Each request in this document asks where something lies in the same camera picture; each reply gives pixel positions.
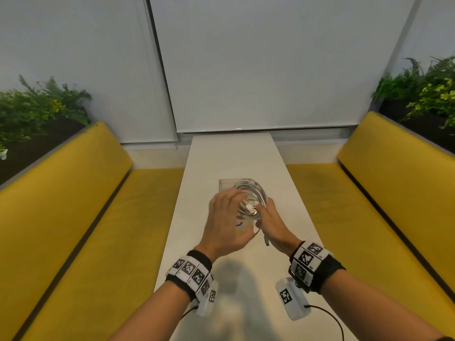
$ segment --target planter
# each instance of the planter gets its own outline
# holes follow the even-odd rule
[[[0,160],[0,184],[5,183],[84,127],[73,119],[50,120],[44,127],[47,135],[34,136],[29,141],[9,143],[7,159]]]
[[[401,124],[407,129],[419,134],[440,147],[455,153],[455,127],[441,129],[446,122],[445,117],[438,114],[424,114],[403,121],[411,111],[406,108],[408,102],[403,100],[385,100],[379,108],[379,113]]]

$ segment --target white table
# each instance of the white table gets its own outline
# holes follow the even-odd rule
[[[201,239],[208,202],[218,192],[219,179],[253,178],[275,200],[288,228],[300,239],[320,238],[269,133],[200,135],[193,138],[175,206],[155,289],[176,259]],[[202,318],[190,313],[171,340],[341,340],[338,324],[328,314],[313,309],[310,316],[291,321],[275,284],[289,276],[288,258],[265,246],[259,233],[243,250],[222,257],[213,266],[220,284],[213,314]],[[310,304],[332,312],[316,293]],[[355,337],[344,326],[345,340]]]

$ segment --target yellow cushion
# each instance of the yellow cushion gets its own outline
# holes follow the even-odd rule
[[[369,112],[338,159],[455,291],[455,158]]]
[[[324,245],[351,273],[455,335],[455,304],[337,164],[287,169]]]
[[[104,341],[151,295],[182,176],[130,174],[23,341]]]
[[[0,341],[10,341],[132,162],[97,123],[0,191]]]

